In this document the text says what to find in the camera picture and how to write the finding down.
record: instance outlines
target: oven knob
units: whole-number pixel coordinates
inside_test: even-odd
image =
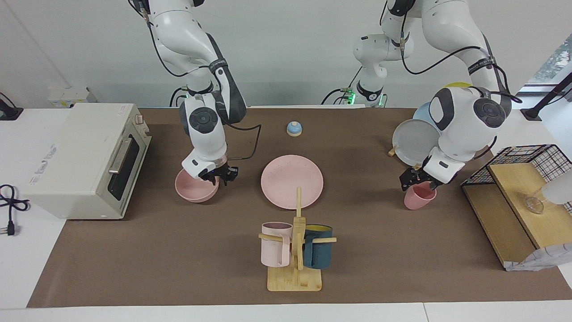
[[[135,115],[135,124],[141,125],[141,124],[143,124],[143,123],[144,123],[144,121],[143,121],[143,115],[141,115],[141,114]]]

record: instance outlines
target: black pole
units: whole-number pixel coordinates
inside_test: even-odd
[[[546,106],[546,104],[550,103],[553,98],[558,96],[568,85],[572,83],[572,73],[568,74],[558,85],[554,87],[554,89],[548,93],[538,104],[536,104],[533,108],[523,108],[521,109],[522,115],[529,121],[542,121],[542,119],[538,116],[540,111]]]

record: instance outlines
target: mug handle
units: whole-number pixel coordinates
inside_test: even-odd
[[[290,260],[290,237],[282,236],[282,258],[278,260],[280,266]]]
[[[312,255],[312,250],[314,248],[313,241],[314,241],[314,236],[307,235],[306,236],[306,243],[304,244],[304,253],[303,253],[304,266],[310,267],[310,268],[314,265],[313,255]]]

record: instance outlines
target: wooden board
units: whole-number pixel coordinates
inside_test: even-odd
[[[564,206],[551,207],[541,215],[526,207],[525,196],[546,183],[531,163],[495,164],[489,169],[537,248],[572,242],[572,216]]]
[[[321,270],[296,265],[268,268],[267,288],[273,292],[315,292],[321,290]]]
[[[500,262],[522,262],[536,250],[521,222],[495,184],[464,186]]]

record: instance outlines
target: oven window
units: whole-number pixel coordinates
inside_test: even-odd
[[[111,177],[111,181],[108,185],[108,191],[115,197],[118,201],[121,200],[123,197],[123,192],[127,187],[127,181],[129,181],[129,177],[131,176],[131,172],[133,171],[133,167],[135,166],[135,161],[137,160],[137,156],[139,155],[139,144],[133,137],[133,135],[129,135],[132,139],[131,145],[129,146],[129,150],[125,155],[125,161],[123,162],[123,167],[121,168],[118,174],[113,174]]]

